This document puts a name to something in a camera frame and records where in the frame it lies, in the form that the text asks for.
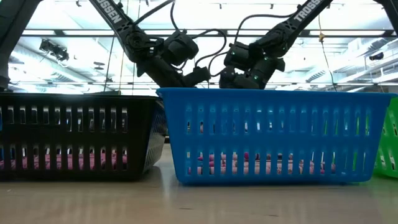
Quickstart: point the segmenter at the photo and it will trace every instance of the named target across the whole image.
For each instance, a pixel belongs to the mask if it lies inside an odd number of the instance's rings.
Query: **pink object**
[[[214,168],[214,163],[209,163],[210,167],[209,167],[209,173],[210,175],[214,175],[215,174],[215,168]],[[289,174],[293,174],[293,161],[289,161],[289,164],[287,166],[288,168],[288,173]],[[303,162],[300,162],[298,164],[298,169],[300,169],[299,174],[303,174]],[[331,165],[331,172],[335,173],[336,170],[336,166],[334,164]],[[203,175],[202,173],[202,167],[197,167],[197,172],[198,175]],[[225,174],[226,172],[226,166],[225,166],[225,162],[221,161],[221,168],[220,168],[220,173],[221,174]],[[313,174],[314,172],[314,163],[312,161],[310,161],[310,174]],[[237,174],[238,173],[238,167],[237,167],[237,162],[233,161],[232,162],[232,173],[233,174]],[[249,162],[244,162],[244,168],[243,168],[243,174],[248,174],[249,173]],[[255,165],[254,165],[254,173],[255,174],[259,174],[260,173],[260,161],[256,161]],[[271,161],[267,161],[266,162],[266,174],[270,174],[271,173]],[[277,164],[277,173],[281,174],[282,173],[282,163],[278,162]],[[321,170],[320,170],[321,174],[325,174],[325,170],[324,170],[324,164],[321,164]],[[191,174],[191,167],[188,168],[188,175]]]
[[[51,168],[51,164],[50,164],[50,155],[46,154],[44,155],[44,159],[45,159],[45,169],[49,170]],[[79,169],[83,170],[84,169],[84,155],[83,154],[79,154],[78,157],[78,163],[79,163]],[[71,154],[68,154],[67,157],[67,161],[68,161],[68,168],[69,170],[73,169],[73,162],[72,162],[73,158]],[[90,154],[90,170],[94,170],[95,166],[95,155],[94,154]],[[34,156],[33,158],[33,163],[34,163],[34,169],[39,169],[39,157],[38,156]],[[122,163],[123,163],[123,169],[127,168],[127,155],[123,155],[122,156]],[[112,164],[112,169],[116,169],[116,154],[112,153],[112,158],[111,158],[111,164]],[[106,165],[106,154],[105,153],[101,153],[101,167],[102,169],[105,169],[105,165]],[[4,168],[4,161],[0,161],[0,170]],[[22,158],[22,168],[23,169],[27,169],[27,157],[23,157]],[[57,154],[57,169],[61,169],[62,168],[62,156],[60,154]],[[11,160],[11,169],[15,170],[16,169],[16,162],[15,160]]]

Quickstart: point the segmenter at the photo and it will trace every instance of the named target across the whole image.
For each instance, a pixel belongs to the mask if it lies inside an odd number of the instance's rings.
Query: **green plastic basket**
[[[374,167],[375,174],[387,175],[398,178],[398,98],[390,102],[384,119],[384,127],[381,134],[379,150]]]

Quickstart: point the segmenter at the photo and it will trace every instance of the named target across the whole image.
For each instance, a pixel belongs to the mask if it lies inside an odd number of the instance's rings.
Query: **black plastic basket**
[[[0,179],[136,180],[162,155],[150,96],[0,94]]]

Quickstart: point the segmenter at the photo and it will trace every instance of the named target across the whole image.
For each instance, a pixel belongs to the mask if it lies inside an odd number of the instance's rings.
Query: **pink fabric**
[[[244,154],[243,154],[243,157],[244,157],[244,159],[247,159],[247,160],[249,160],[249,153],[248,152],[245,152]],[[209,155],[209,161],[214,161],[214,154],[210,154]],[[223,160],[226,160],[226,154],[222,154],[221,155],[221,159],[223,159]],[[238,155],[237,154],[233,154],[232,155],[232,159],[234,159],[234,160],[237,160],[238,159]],[[260,159],[260,154],[256,154],[256,157],[254,158],[255,160],[259,160]],[[271,159],[271,156],[270,155],[268,155],[267,156],[267,159],[268,160],[270,160]],[[278,159],[282,159],[282,154],[278,154]],[[293,155],[289,155],[289,159],[290,160],[292,160],[293,159]],[[203,161],[203,156],[199,156],[198,157],[198,160],[199,161]]]
[[[79,154],[79,169],[83,170],[84,169],[84,158],[83,154]],[[73,169],[73,163],[72,163],[72,155],[68,154],[68,168],[69,170]],[[123,155],[122,157],[123,160],[123,167],[126,169],[127,167],[127,156]],[[90,154],[90,169],[94,170],[95,166],[95,156],[94,154]],[[105,164],[106,164],[106,155],[105,153],[101,153],[101,167],[102,169],[105,169]],[[116,169],[116,154],[112,153],[112,169]],[[0,170],[4,168],[4,161],[0,161]],[[22,158],[22,168],[27,169],[27,157]],[[57,155],[57,169],[62,168],[62,157],[61,155]],[[16,169],[16,162],[15,160],[11,160],[11,169],[15,170]],[[39,169],[39,157],[34,156],[34,169]],[[50,169],[50,155],[46,154],[45,155],[45,169]]]
[[[226,172],[226,154],[222,154],[221,156],[221,160],[220,160],[220,172],[221,174],[225,174]],[[198,158],[198,167],[197,167],[197,172],[199,175],[203,174],[203,156],[201,154],[201,156],[199,156]],[[215,174],[215,155],[214,154],[210,154],[209,155],[209,174],[213,175]],[[254,158],[254,173],[255,174],[259,174],[260,173],[260,154],[256,153],[255,154],[255,158]],[[303,160],[299,161],[298,163],[298,167],[293,167],[293,155],[289,154],[289,160],[288,160],[289,164],[287,165],[288,168],[288,174],[293,174],[293,169],[299,169],[299,174],[303,174],[303,168],[304,168],[304,163]],[[237,174],[238,173],[238,155],[237,154],[233,154],[232,155],[232,173],[233,174]],[[271,155],[267,155],[267,160],[266,160],[266,164],[264,164],[264,166],[266,167],[266,174],[270,174],[271,173]],[[277,156],[277,170],[276,172],[278,174],[282,173],[282,154],[278,154]],[[309,173],[313,174],[314,173],[314,163],[313,161],[310,161],[310,167],[309,167]],[[331,164],[331,172],[335,173],[335,165]],[[249,173],[249,153],[245,152],[244,153],[244,162],[243,162],[243,173],[244,174],[248,174]],[[324,174],[325,173],[325,163],[322,162],[320,164],[320,173]],[[188,174],[191,174],[191,167],[188,168]]]
[[[214,175],[215,174],[215,168],[214,168],[214,162],[213,163],[209,163],[210,167],[209,167],[209,174],[210,175]],[[324,165],[325,164],[321,164],[321,170],[320,173],[324,174],[325,170],[324,170]],[[303,174],[303,163],[300,162],[298,165],[298,168],[300,169],[299,174]],[[288,174],[293,174],[293,162],[289,162],[288,166]],[[336,169],[336,166],[334,164],[331,165],[331,172],[334,173]],[[197,167],[197,172],[199,175],[202,175],[202,167]],[[312,161],[310,161],[310,174],[313,174],[314,171],[314,163]],[[225,163],[221,163],[221,170],[220,170],[221,174],[225,174],[226,173],[226,164]],[[233,161],[232,163],[232,173],[233,174],[237,174],[238,173],[238,166],[237,166],[237,162]],[[244,168],[243,168],[243,174],[248,174],[249,173],[249,162],[244,162]],[[256,161],[255,165],[254,165],[254,173],[255,174],[260,174],[260,162]],[[271,161],[267,161],[266,162],[266,174],[270,174],[271,173]],[[277,164],[277,173],[281,174],[282,173],[282,163],[278,162]],[[188,168],[188,174],[191,174],[191,167]]]

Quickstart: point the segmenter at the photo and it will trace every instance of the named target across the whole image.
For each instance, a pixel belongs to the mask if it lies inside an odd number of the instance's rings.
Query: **security camera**
[[[369,57],[370,60],[381,60],[383,58],[384,58],[384,53],[383,52],[381,52],[381,53],[379,53],[377,55],[373,55],[373,56]]]

